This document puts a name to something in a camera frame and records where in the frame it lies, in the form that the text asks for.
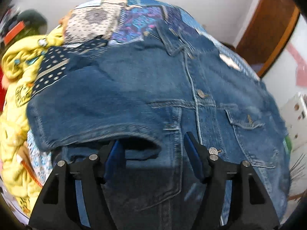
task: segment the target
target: brown wooden furniture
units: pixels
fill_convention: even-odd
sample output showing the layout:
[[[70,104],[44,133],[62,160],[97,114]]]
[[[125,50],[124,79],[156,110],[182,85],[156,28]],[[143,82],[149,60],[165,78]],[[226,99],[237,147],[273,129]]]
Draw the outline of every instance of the brown wooden furniture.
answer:
[[[293,0],[260,0],[236,52],[248,64],[262,64],[258,76],[272,66],[288,42],[299,17]]]

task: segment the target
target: blue denim jacket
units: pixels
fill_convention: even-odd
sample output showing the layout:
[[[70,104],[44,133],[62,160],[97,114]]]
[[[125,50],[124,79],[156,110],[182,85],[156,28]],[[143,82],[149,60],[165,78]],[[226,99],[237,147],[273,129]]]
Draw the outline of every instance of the blue denim jacket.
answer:
[[[90,52],[59,49],[69,60],[64,76],[27,107],[38,147],[69,150],[58,155],[71,161],[82,147],[95,153],[90,145],[100,140],[152,143],[127,150],[126,168],[104,187],[119,229],[191,228],[205,185],[183,148],[187,131],[225,161],[249,160],[282,217],[290,186],[284,122],[265,85],[226,65],[212,41],[161,21],[143,41]],[[230,199],[229,182],[222,223]]]

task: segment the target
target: yellow fabric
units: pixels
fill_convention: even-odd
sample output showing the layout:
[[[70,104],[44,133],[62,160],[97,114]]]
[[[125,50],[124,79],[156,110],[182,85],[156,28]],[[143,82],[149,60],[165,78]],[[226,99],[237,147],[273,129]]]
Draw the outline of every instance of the yellow fabric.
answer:
[[[46,47],[39,46],[40,39],[46,39]],[[14,43],[4,54],[1,62],[3,73],[9,79],[18,78],[8,87],[3,113],[0,116],[0,159],[3,161],[1,176],[24,212],[32,212],[41,190],[16,158],[20,146],[27,140],[29,130],[26,107],[44,58],[41,55],[42,51],[46,52],[50,46],[60,46],[62,43],[62,27],[54,29],[49,35],[28,36]],[[32,65],[26,63],[38,56]]]

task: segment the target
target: chest pocket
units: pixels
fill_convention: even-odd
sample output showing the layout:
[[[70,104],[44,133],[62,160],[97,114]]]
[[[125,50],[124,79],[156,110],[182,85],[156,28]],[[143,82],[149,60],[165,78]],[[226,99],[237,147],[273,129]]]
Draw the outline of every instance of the chest pocket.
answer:
[[[256,167],[275,168],[283,151],[283,137],[271,113],[255,107],[226,109],[237,142],[249,162]]]
[[[121,208],[140,211],[172,198],[182,187],[181,108],[154,110],[164,121],[161,151],[147,160],[127,160],[105,186],[106,201],[117,214]]]

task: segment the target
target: yellow blanket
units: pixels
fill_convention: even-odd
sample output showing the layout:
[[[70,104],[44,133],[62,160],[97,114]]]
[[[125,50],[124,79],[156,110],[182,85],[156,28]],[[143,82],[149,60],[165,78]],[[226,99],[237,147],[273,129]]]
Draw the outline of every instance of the yellow blanket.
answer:
[[[18,155],[29,130],[26,107],[44,53],[50,46],[60,46],[62,43],[62,27],[54,29],[49,35],[28,36],[14,43],[1,62],[3,73],[9,79],[16,79],[8,87],[0,116],[0,159],[3,161],[1,177],[28,215],[32,212],[41,186]]]

